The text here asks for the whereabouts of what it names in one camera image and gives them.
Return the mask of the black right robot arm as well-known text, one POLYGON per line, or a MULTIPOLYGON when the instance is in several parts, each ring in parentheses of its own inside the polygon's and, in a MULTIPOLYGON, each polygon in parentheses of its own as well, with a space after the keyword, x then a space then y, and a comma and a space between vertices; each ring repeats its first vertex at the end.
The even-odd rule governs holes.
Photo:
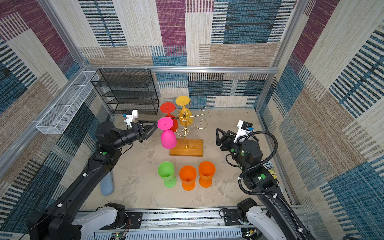
POLYGON ((278 142, 273 134, 263 133, 274 142, 274 149, 265 160, 262 160, 259 143, 251 139, 259 134, 258 131, 236 139, 234 132, 216 129, 217 146, 221 151, 229 152, 242 171, 238 176, 240 190, 258 197, 271 214, 269 218, 252 198, 247 198, 237 205, 239 221, 253 225, 268 240, 313 240, 314 236, 300 221, 285 200, 278 183, 264 166, 277 153, 278 142))

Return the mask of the green wine glass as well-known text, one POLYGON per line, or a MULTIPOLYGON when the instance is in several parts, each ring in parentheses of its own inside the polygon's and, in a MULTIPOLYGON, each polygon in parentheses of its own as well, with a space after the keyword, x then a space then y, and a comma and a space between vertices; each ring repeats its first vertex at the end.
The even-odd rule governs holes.
POLYGON ((177 184, 175 166, 171 162, 163 162, 158 167, 158 175, 163 180, 165 187, 173 188, 177 184))

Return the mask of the red wine glass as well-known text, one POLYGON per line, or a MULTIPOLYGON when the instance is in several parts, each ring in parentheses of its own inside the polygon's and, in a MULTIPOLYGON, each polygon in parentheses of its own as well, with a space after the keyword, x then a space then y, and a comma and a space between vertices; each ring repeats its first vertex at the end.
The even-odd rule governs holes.
POLYGON ((171 127, 171 130, 175 133, 177 131, 177 128, 179 127, 178 120, 174 115, 172 115, 172 112, 176 109, 176 106, 171 103, 163 103, 160 107, 161 112, 167 114, 166 117, 171 118, 173 120, 173 126, 171 127))

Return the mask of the pink wine glass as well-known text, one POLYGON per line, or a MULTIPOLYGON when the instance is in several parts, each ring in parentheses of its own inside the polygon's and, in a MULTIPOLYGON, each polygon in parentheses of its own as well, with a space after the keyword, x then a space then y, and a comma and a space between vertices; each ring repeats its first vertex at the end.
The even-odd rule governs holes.
POLYGON ((171 130, 174 122, 171 118, 163 117, 158 120, 157 127, 162 130, 161 143, 165 149, 173 149, 177 145, 175 133, 171 130))

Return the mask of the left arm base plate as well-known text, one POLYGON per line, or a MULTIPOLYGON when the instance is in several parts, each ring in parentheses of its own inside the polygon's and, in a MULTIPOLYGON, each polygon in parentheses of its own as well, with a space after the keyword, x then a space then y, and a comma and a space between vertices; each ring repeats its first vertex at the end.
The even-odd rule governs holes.
POLYGON ((143 212, 125 212, 123 222, 115 229, 140 229, 143 219, 143 212))

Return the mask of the large orange wine glass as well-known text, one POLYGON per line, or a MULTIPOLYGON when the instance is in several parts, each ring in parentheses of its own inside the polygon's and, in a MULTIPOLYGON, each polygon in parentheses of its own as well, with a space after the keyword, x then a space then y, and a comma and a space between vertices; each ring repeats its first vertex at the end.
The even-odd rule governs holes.
POLYGON ((216 167, 209 161, 204 161, 199 165, 199 184, 203 188, 209 188, 213 183, 213 176, 216 172, 216 167))

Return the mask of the small orange wine glass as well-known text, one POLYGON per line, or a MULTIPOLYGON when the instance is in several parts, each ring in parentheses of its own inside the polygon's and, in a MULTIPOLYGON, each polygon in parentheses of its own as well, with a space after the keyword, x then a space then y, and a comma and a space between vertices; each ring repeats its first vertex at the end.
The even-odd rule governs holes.
POLYGON ((182 187, 186 191, 191 191, 196 186, 197 171, 192 166, 184 166, 179 172, 179 177, 182 181, 182 187))

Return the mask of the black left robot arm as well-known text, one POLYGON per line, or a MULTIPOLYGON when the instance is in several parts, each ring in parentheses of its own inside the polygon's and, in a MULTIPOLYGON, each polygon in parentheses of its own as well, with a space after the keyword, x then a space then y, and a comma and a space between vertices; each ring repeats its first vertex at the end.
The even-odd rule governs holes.
POLYGON ((109 226, 121 228, 127 224, 125 207, 106 204, 87 215, 84 220, 75 217, 99 182, 112 171, 121 157, 121 148, 142 143, 158 128, 157 121, 138 121, 128 130, 105 121, 98 125, 98 147, 86 163, 85 169, 70 187, 42 213, 33 213, 27 221, 32 240, 83 240, 94 232, 109 226))

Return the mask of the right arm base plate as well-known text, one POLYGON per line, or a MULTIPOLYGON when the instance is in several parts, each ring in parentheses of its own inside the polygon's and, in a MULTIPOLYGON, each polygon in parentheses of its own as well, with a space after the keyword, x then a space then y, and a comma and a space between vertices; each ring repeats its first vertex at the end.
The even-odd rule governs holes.
POLYGON ((240 226, 249 225, 248 222, 244 222, 240 219, 237 209, 222 209, 225 226, 240 226))

